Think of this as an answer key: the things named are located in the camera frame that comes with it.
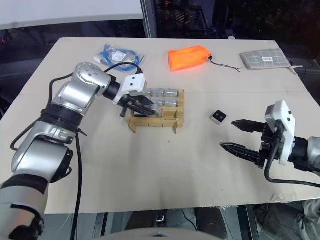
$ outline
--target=drawstring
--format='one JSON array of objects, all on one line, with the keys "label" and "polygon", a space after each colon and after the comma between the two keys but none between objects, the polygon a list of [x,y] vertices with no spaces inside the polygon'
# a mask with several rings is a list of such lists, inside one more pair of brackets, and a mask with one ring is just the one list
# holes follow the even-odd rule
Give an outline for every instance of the drawstring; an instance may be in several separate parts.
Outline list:
[{"label": "drawstring", "polygon": [[211,55],[208,57],[208,59],[210,60],[210,62],[213,63],[214,65],[218,65],[218,66],[220,66],[220,67],[225,67],[225,68],[230,68],[230,69],[235,69],[235,70],[237,70],[239,73],[240,73],[239,69],[243,69],[243,67],[238,67],[238,68],[236,68],[236,67],[233,67],[233,66],[228,66],[228,65],[224,65],[224,64],[215,63],[215,62],[212,61],[212,58],[213,58],[213,57],[212,57]]}]

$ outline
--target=gray pouch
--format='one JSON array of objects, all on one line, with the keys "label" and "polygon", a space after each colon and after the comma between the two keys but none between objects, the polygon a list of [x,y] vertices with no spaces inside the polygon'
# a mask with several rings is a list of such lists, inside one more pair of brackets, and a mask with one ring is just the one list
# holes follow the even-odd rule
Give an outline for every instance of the gray pouch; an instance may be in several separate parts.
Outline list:
[{"label": "gray pouch", "polygon": [[290,68],[291,64],[280,48],[240,53],[247,69]]}]

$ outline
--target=wooden rack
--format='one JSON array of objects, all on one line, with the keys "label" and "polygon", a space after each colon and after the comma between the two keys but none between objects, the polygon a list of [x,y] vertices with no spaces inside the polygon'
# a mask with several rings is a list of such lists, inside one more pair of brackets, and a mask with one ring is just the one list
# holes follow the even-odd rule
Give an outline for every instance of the wooden rack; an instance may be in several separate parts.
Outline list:
[{"label": "wooden rack", "polygon": [[171,127],[177,134],[177,128],[182,128],[185,121],[185,90],[179,90],[177,107],[162,106],[161,108],[161,117],[136,117],[131,110],[131,116],[127,119],[129,128],[136,133],[137,127]]}]

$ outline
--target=dark background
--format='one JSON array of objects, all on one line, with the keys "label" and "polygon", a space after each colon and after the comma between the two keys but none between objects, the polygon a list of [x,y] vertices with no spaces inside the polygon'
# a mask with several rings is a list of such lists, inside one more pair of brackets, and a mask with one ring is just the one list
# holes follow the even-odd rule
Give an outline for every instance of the dark background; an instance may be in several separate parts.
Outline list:
[{"label": "dark background", "polygon": [[[158,38],[275,40],[305,59],[299,75],[320,99],[319,0],[153,0]],[[59,38],[145,38],[142,20],[33,26],[0,31],[0,118]]]}]

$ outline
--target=orange pouch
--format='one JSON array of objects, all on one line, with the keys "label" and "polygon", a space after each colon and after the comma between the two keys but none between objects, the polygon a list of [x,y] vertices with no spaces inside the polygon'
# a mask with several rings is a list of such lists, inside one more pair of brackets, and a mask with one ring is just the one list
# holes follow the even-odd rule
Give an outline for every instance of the orange pouch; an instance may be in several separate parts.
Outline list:
[{"label": "orange pouch", "polygon": [[211,54],[204,46],[198,45],[180,50],[170,50],[168,55],[170,71],[173,72],[203,64]]}]

